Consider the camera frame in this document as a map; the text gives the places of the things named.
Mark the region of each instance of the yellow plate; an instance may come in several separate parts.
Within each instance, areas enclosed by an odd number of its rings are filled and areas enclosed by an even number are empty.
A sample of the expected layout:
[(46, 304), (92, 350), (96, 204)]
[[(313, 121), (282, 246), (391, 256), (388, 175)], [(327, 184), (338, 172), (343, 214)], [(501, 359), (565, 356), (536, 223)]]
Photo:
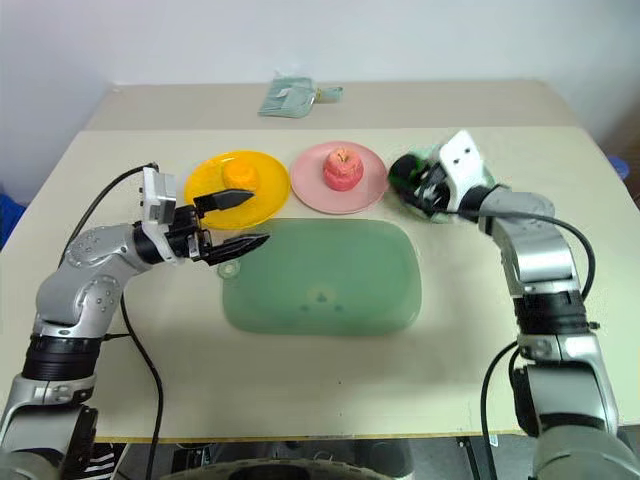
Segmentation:
[(262, 223), (289, 197), (289, 174), (275, 158), (266, 153), (239, 150), (223, 153), (198, 165), (184, 187), (184, 200), (228, 188), (252, 190), (254, 197), (228, 210), (208, 212), (202, 223), (209, 228), (236, 230)]

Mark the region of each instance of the floor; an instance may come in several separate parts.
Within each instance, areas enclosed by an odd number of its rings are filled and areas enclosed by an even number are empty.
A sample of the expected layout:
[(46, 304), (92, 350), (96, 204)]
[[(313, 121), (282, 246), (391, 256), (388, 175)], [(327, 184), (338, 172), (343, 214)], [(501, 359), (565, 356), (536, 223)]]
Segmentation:
[[(636, 452), (639, 452), (640, 427), (625, 429)], [(531, 472), (535, 439), (519, 435), (500, 435), (499, 446), (494, 448), (496, 469), (500, 478), (526, 479)], [(409, 440), (416, 480), (470, 480), (473, 479), (467, 455), (455, 438), (426, 438)], [(154, 479), (171, 472), (176, 445), (160, 445), (156, 454)], [(353, 442), (309, 441), (292, 446), (283, 442), (227, 444), (227, 450), (213, 449), (217, 461), (240, 458), (321, 458), (353, 463)], [(116, 480), (144, 478), (147, 445), (131, 445), (123, 459)]]

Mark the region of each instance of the tabletop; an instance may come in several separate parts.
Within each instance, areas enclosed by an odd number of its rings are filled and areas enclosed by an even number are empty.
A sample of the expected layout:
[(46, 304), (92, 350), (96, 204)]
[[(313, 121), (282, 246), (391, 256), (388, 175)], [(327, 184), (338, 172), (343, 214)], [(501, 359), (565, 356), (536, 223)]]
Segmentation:
[[(533, 83), (534, 90), (539, 89)], [(559, 100), (550, 100), (553, 95), (544, 93), (554, 105), (551, 109), (530, 118), (523, 114), (515, 121), (519, 126), (506, 125), (500, 114), (477, 125), (476, 120), (465, 121), (475, 118), (472, 112), (458, 112), (459, 117), (448, 117), (445, 128), (437, 128), (431, 125), (437, 117), (431, 109), (426, 128), (401, 119), (394, 120), (399, 126), (382, 122), (363, 127), (366, 119), (355, 113), (351, 123), (339, 128), (311, 120), (307, 128), (298, 128), (295, 121), (280, 122), (284, 119), (276, 119), (278, 128), (224, 128), (194, 114), (195, 107), (185, 109), (182, 120), (174, 116), (163, 124), (159, 112), (170, 111), (171, 100), (164, 107), (161, 101), (154, 103), (155, 115), (147, 120), (144, 112), (127, 115), (132, 104), (144, 103), (136, 98), (149, 101), (151, 90), (139, 97), (130, 92), (126, 102), (122, 92), (105, 100), (0, 254), (0, 381), (6, 385), (0, 402), (6, 401), (11, 378), (22, 367), (39, 284), (54, 271), (86, 206), (122, 171), (156, 161), (162, 171), (184, 179), (198, 162), (235, 149), (264, 151), (290, 165), (305, 148), (330, 140), (361, 143), (389, 166), (408, 150), (441, 142), (458, 127), (468, 127), (494, 177), (514, 190), (547, 196), (556, 205), (557, 217), (578, 226), (593, 243), (598, 271), (587, 301), (589, 318), (602, 324), (598, 336), (621, 422), (640, 422), (640, 323), (631, 303), (640, 272), (640, 214), (598, 147)], [(540, 105), (531, 100), (531, 92), (527, 95), (527, 102)], [(194, 128), (194, 122), (202, 124)], [(140, 184), (134, 177), (114, 190), (87, 227), (139, 219)], [(326, 215), (308, 209), (292, 193), (277, 216)], [(411, 239), (423, 302), (409, 328), (380, 337), (252, 334), (225, 320), (220, 279), (206, 265), (160, 265), (129, 283), (132, 323), (165, 386), (163, 441), (459, 435), (480, 430), (482, 376), (495, 353), (517, 334), (497, 248), (474, 225), (434, 225), (410, 215), (391, 194), (364, 212), (341, 218), (388, 221)], [(584, 279), (584, 254), (577, 242), (568, 240)], [(110, 332), (122, 331), (118, 313)], [(133, 344), (126, 339), (103, 344), (97, 375), (89, 403), (100, 411), (98, 438), (147, 440), (155, 417), (155, 387)], [(518, 429), (505, 369), (492, 380), (488, 415), (492, 430)]]

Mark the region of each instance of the black cable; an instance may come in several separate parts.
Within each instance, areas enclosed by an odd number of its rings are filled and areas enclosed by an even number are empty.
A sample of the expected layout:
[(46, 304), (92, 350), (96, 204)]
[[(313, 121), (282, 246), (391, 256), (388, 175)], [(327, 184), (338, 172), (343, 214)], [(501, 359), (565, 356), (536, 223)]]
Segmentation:
[(509, 368), (507, 369), (509, 372), (509, 383), (511, 384), (511, 389), (513, 389), (513, 372), (516, 366), (516, 360), (520, 355), (520, 349), (516, 348), (514, 352), (511, 354), (511, 358), (509, 359)]
[(71, 232), (71, 235), (69, 235), (69, 240), (67, 240), (66, 245), (64, 246), (64, 249), (62, 250), (62, 255), (60, 256), (60, 261), (58, 262), (58, 267), (60, 265), (62, 265), (62, 262), (64, 261), (64, 255), (67, 252), (67, 248), (69, 248), (69, 245), (71, 245), (71, 242), (73, 242), (73, 240), (75, 240), (75, 238), (80, 234), (80, 231), (82, 230), (82, 228), (84, 227), (84, 225), (87, 223), (87, 220), (89, 220), (89, 217), (91, 216), (91, 214), (94, 212), (94, 210), (98, 207), (98, 205), (100, 204), (100, 202), (104, 199), (104, 197), (107, 196), (107, 194), (113, 190), (113, 187), (115, 187), (116, 185), (118, 185), (120, 182), (122, 182), (125, 178), (130, 177), (131, 175), (134, 175), (138, 172), (141, 172), (143, 168), (145, 167), (150, 167), (153, 168), (154, 170), (158, 170), (158, 165), (156, 163), (147, 163), (146, 165), (141, 165), (139, 167), (136, 168), (132, 168), (131, 170), (127, 170), (126, 172), (124, 172), (121, 175), (118, 175), (116, 178), (114, 178), (111, 183), (109, 183), (109, 185), (107, 185), (106, 187), (104, 187), (102, 189), (102, 191), (98, 194), (98, 196), (93, 200), (93, 202), (91, 202), (91, 205), (89, 205), (89, 208), (87, 208), (87, 211), (84, 212), (84, 215), (82, 215), (82, 217), (80, 218), (80, 221), (78, 222), (78, 224), (76, 225), (76, 228), (73, 229), (73, 232)]
[(518, 342), (511, 342), (509, 345), (504, 347), (498, 354), (493, 357), (491, 363), (489, 364), (489, 368), (487, 368), (487, 372), (484, 374), (484, 379), (482, 380), (482, 391), (480, 392), (480, 422), (482, 423), (482, 439), (484, 441), (484, 450), (487, 454), (487, 463), (489, 464), (489, 475), (492, 480), (498, 479), (498, 474), (496, 472), (496, 464), (493, 460), (493, 452), (491, 451), (491, 442), (489, 441), (489, 426), (487, 423), (487, 392), (489, 391), (489, 380), (491, 380), (491, 374), (493, 370), (496, 368), (496, 365), (500, 361), (502, 357), (504, 357), (509, 350), (513, 347), (517, 347)]
[(537, 213), (527, 212), (500, 212), (496, 210), (446, 210), (444, 208), (431, 208), (428, 206), (426, 206), (424, 210), (427, 213), (443, 213), (445, 215), (460, 215), (470, 218), (493, 217), (540, 220), (541, 222), (552, 223), (553, 225), (564, 228), (565, 230), (571, 232), (580, 241), (580, 243), (584, 247), (585, 253), (587, 254), (588, 270), (587, 279), (585, 280), (584, 287), (582, 288), (582, 299), (586, 300), (589, 296), (589, 292), (591, 291), (591, 287), (593, 286), (593, 280), (596, 276), (596, 256), (593, 252), (593, 247), (591, 246), (591, 243), (589, 242), (587, 237), (570, 223), (554, 217), (549, 217), (547, 215), (538, 215)]
[[(64, 256), (67, 252), (67, 249), (69, 248), (69, 245), (71, 245), (71, 242), (73, 242), (73, 240), (75, 240), (75, 238), (80, 234), (80, 231), (87, 223), (87, 220), (89, 220), (89, 217), (91, 217), (91, 215), (93, 214), (95, 209), (98, 207), (100, 202), (104, 199), (104, 197), (106, 197), (107, 194), (111, 190), (113, 190), (113, 188), (116, 185), (118, 185), (120, 182), (130, 177), (131, 175), (134, 175), (138, 172), (142, 172), (142, 170), (145, 167), (153, 168), (154, 170), (158, 171), (158, 164), (156, 163), (148, 163), (146, 165), (141, 165), (139, 167), (132, 168), (131, 170), (127, 170), (121, 175), (118, 175), (116, 178), (114, 178), (111, 181), (111, 183), (109, 183), (105, 188), (102, 189), (102, 191), (93, 200), (93, 202), (91, 202), (91, 205), (89, 205), (89, 208), (87, 208), (87, 211), (84, 213), (84, 215), (82, 215), (82, 218), (80, 218), (80, 221), (78, 222), (76, 227), (73, 229), (73, 232), (69, 236), (69, 239), (67, 240), (67, 243), (65, 244), (64, 249), (62, 250), (62, 255), (60, 256), (60, 261), (58, 262), (58, 267), (62, 265), (62, 262), (64, 261)], [(147, 471), (145, 474), (146, 480), (150, 480), (151, 472), (153, 470), (153, 461), (155, 459), (156, 447), (158, 445), (160, 425), (162, 424), (162, 412), (164, 408), (164, 391), (162, 389), (162, 380), (160, 379), (160, 374), (158, 373), (158, 370), (156, 369), (155, 365), (151, 361), (151, 358), (149, 357), (146, 350), (142, 346), (142, 343), (140, 343), (138, 336), (135, 334), (133, 328), (131, 327), (131, 322), (129, 321), (129, 316), (127, 315), (127, 308), (124, 300), (124, 292), (122, 294), (122, 297), (120, 297), (120, 308), (122, 309), (122, 317), (124, 319), (124, 323), (127, 327), (127, 330), (129, 331), (128, 335), (131, 336), (131, 339), (133, 340), (134, 344), (138, 348), (140, 355), (142, 355), (142, 358), (144, 359), (145, 363), (149, 367), (149, 370), (151, 371), (151, 375), (153, 375), (153, 379), (156, 382), (156, 389), (158, 391), (158, 409), (156, 411), (156, 422), (153, 430), (153, 437), (151, 439), (151, 448), (149, 450), (149, 457), (147, 461)], [(123, 336), (126, 336), (126, 334), (107, 334), (105, 335), (105, 339), (111, 340), (114, 338), (121, 338)]]
[(127, 313), (127, 307), (124, 301), (124, 292), (122, 292), (122, 297), (120, 297), (120, 308), (122, 309), (122, 318), (124, 320), (124, 324), (131, 335), (131, 340), (135, 343), (140, 355), (144, 359), (147, 367), (149, 367), (149, 371), (151, 375), (153, 375), (153, 380), (156, 382), (156, 390), (158, 393), (158, 409), (156, 411), (156, 424), (153, 428), (153, 437), (151, 437), (151, 446), (149, 448), (149, 456), (147, 457), (147, 470), (145, 474), (146, 480), (151, 480), (151, 473), (153, 471), (153, 461), (156, 457), (156, 447), (158, 446), (158, 437), (160, 435), (160, 426), (162, 425), (162, 412), (164, 410), (164, 390), (162, 389), (162, 380), (160, 379), (160, 374), (156, 369), (156, 366), (153, 364), (151, 357), (140, 343), (140, 339), (136, 332), (133, 330), (131, 326), (131, 322), (129, 321), (129, 315)]

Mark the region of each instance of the blue object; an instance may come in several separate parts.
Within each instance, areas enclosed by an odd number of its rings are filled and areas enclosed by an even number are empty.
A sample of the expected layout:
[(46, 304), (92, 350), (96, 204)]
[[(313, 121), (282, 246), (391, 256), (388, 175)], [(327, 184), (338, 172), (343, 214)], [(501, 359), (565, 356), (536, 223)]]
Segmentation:
[(620, 157), (616, 157), (614, 155), (608, 156), (607, 159), (609, 160), (609, 163), (613, 165), (613, 168), (615, 168), (616, 173), (618, 174), (621, 180), (624, 180), (629, 176), (630, 169), (629, 169), (629, 164), (627, 164), (627, 162), (622, 160)]
[(0, 248), (7, 243), (9, 235), (26, 209), (11, 200), (10, 197), (0, 194)]

